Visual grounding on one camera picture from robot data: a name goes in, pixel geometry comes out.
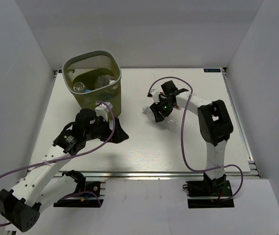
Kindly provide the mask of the white label clear bottle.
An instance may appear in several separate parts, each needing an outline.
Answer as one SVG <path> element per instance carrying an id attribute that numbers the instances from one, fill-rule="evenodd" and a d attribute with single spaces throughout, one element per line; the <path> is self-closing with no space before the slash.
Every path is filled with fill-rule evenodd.
<path id="1" fill-rule="evenodd" d="M 108 86 L 112 83 L 115 83 L 116 78 L 111 75 L 100 75 L 96 78 L 94 83 L 95 89 L 100 89 L 102 87 Z"/>

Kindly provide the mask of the slim clear plastic bottle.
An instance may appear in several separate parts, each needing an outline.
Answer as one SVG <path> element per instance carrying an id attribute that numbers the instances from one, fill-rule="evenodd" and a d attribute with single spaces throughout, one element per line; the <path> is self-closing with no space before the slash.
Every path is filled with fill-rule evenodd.
<path id="1" fill-rule="evenodd" d="M 73 85 L 73 90 L 77 93 L 84 93 L 87 89 L 84 83 L 82 82 L 76 82 Z"/>

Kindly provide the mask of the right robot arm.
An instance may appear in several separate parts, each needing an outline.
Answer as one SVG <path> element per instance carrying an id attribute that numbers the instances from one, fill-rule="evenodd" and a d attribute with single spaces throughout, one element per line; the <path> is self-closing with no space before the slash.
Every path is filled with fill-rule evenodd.
<path id="1" fill-rule="evenodd" d="M 163 122 L 175 107 L 198 117 L 200 134 L 206 143 L 206 167 L 203 188 L 209 195 L 217 194 L 226 182 L 224 170 L 225 148 L 233 132 L 233 124 L 222 100 L 209 101 L 193 95 L 192 88 L 178 89 L 172 77 L 162 84 L 161 90 L 150 88 L 147 96 L 153 98 L 149 107 L 155 122 Z"/>

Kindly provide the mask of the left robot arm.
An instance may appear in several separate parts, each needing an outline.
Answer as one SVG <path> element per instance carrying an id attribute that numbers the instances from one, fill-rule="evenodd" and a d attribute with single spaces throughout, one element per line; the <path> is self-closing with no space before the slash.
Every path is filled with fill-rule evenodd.
<path id="1" fill-rule="evenodd" d="M 68 123 L 52 143 L 42 159 L 42 165 L 33 169 L 11 190 L 0 191 L 0 214 L 19 231 L 27 232 L 38 221 L 40 214 L 50 205 L 66 197 L 97 194 L 86 186 L 86 178 L 78 171 L 62 173 L 54 184 L 50 181 L 72 156 L 85 148 L 87 141 L 121 143 L 129 138 L 119 119 L 114 118 L 111 129 L 108 111 L 81 109 L 73 122 Z"/>

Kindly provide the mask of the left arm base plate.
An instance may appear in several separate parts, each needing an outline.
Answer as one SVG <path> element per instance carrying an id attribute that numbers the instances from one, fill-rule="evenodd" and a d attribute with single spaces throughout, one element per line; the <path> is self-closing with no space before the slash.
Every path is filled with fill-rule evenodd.
<path id="1" fill-rule="evenodd" d="M 85 189 L 79 189 L 71 197 L 54 203 L 54 208 L 100 208 L 105 196 L 104 181 L 86 181 Z"/>

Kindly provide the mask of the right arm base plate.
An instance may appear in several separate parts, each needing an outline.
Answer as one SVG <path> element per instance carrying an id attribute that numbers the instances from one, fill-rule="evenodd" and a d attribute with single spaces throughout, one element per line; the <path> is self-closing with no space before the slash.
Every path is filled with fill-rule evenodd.
<path id="1" fill-rule="evenodd" d="M 187 193 L 189 209 L 234 208 L 233 199 L 226 200 L 232 196 L 232 189 L 228 180 L 211 192 L 205 189 L 203 181 L 186 181 L 182 188 Z"/>

